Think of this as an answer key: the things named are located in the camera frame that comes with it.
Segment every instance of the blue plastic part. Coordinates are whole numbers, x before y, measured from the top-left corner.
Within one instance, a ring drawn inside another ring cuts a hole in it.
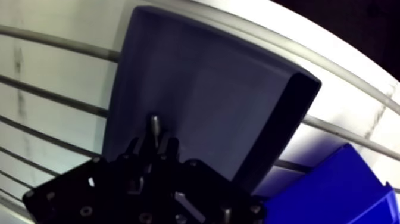
[[[311,173],[265,203],[266,224],[399,223],[395,192],[344,145]]]

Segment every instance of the bolt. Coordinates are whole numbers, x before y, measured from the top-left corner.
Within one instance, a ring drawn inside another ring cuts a hole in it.
[[[196,160],[190,161],[190,165],[191,165],[191,166],[197,166],[197,161],[196,161]]]
[[[47,200],[50,201],[51,199],[53,199],[55,197],[55,193],[54,192],[50,192],[49,194],[47,194]]]
[[[175,219],[177,224],[186,224],[186,221],[188,221],[188,219],[181,214],[177,214]]]
[[[139,216],[139,221],[143,224],[151,224],[153,222],[153,215],[150,213],[142,213]]]
[[[30,197],[33,196],[33,194],[34,194],[33,191],[28,191],[28,192],[25,193],[25,196],[28,197],[28,198],[30,198]]]
[[[261,207],[258,205],[253,205],[250,206],[250,211],[253,212],[254,214],[258,214],[261,210]]]
[[[94,163],[98,163],[100,161],[100,157],[93,158]]]

